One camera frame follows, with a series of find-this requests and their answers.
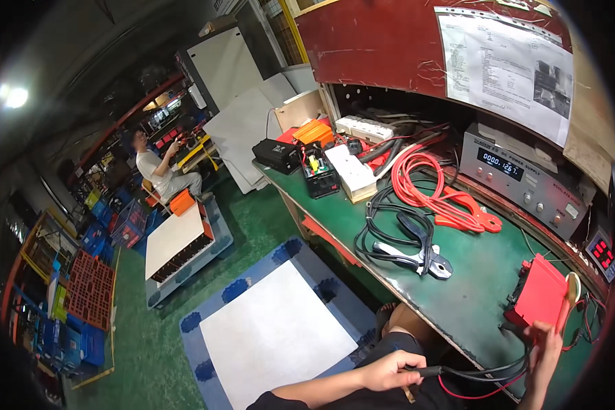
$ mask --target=green floor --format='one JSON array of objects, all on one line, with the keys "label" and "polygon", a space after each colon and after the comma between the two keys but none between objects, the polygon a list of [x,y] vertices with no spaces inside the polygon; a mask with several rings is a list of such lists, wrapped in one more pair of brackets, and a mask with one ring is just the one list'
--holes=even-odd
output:
[{"label": "green floor", "polygon": [[[170,296],[163,309],[148,311],[144,258],[123,249],[114,301],[115,371],[81,388],[67,389],[67,408],[205,408],[182,348],[178,321],[288,237],[299,235],[274,187],[243,195],[229,178],[213,192],[234,236],[235,253],[202,269]],[[327,264],[338,264],[328,252],[329,245],[319,247],[322,252],[317,249],[317,254],[331,259],[332,263],[325,260]],[[370,307],[392,299],[365,270],[334,270]]]}]

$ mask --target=gray pants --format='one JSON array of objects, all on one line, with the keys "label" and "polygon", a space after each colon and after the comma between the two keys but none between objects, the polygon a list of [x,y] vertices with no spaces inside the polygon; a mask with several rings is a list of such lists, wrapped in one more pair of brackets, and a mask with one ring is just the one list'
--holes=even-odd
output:
[{"label": "gray pants", "polygon": [[189,192],[194,197],[201,194],[201,186],[203,185],[203,177],[198,173],[188,173],[184,175],[173,174],[169,183],[168,193],[165,195],[172,199],[177,193],[189,187]]}]

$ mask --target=human hand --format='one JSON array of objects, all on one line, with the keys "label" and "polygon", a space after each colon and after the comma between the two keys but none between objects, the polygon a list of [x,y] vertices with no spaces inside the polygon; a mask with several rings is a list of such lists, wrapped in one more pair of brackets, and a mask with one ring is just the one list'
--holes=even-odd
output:
[{"label": "human hand", "polygon": [[536,343],[529,357],[526,389],[544,397],[556,365],[558,365],[558,358],[563,348],[563,338],[556,332],[554,325],[538,320],[533,322],[532,326],[524,329],[524,334],[534,339]]},{"label": "human hand", "polygon": [[392,352],[357,369],[362,387],[375,392],[383,392],[391,388],[421,384],[424,378],[418,372],[402,371],[405,365],[426,367],[426,358],[404,350]]},{"label": "human hand", "polygon": [[180,149],[180,144],[177,143],[176,141],[173,141],[171,143],[171,145],[168,147],[168,150],[166,151],[166,154],[168,156],[175,155],[175,153],[178,152],[179,149]]}]

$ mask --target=chair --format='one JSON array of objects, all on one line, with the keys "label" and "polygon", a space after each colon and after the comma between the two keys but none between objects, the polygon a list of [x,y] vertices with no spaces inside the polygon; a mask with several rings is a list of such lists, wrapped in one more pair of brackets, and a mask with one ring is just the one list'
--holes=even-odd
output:
[{"label": "chair", "polygon": [[155,207],[155,205],[159,204],[162,205],[162,208],[164,208],[164,212],[168,213],[169,215],[171,215],[171,209],[169,209],[166,204],[169,201],[163,201],[161,196],[159,195],[159,193],[157,191],[155,191],[155,189],[153,188],[153,183],[148,181],[146,178],[143,179],[143,181],[141,181],[141,189],[143,189],[144,191],[146,191],[146,193],[148,193],[148,197],[146,198],[146,202],[148,203],[148,205],[150,205],[151,207]]}]

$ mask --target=white t-shirt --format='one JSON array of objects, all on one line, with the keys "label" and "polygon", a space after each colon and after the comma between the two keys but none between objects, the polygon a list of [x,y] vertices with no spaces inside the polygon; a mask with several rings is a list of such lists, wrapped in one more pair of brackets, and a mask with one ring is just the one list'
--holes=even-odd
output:
[{"label": "white t-shirt", "polygon": [[139,168],[139,172],[141,176],[145,179],[153,183],[153,187],[159,193],[160,196],[164,197],[168,191],[170,186],[171,178],[173,176],[173,171],[168,169],[164,176],[154,175],[155,169],[162,163],[160,157],[155,155],[154,152],[148,150],[145,153],[137,153],[137,168]]}]

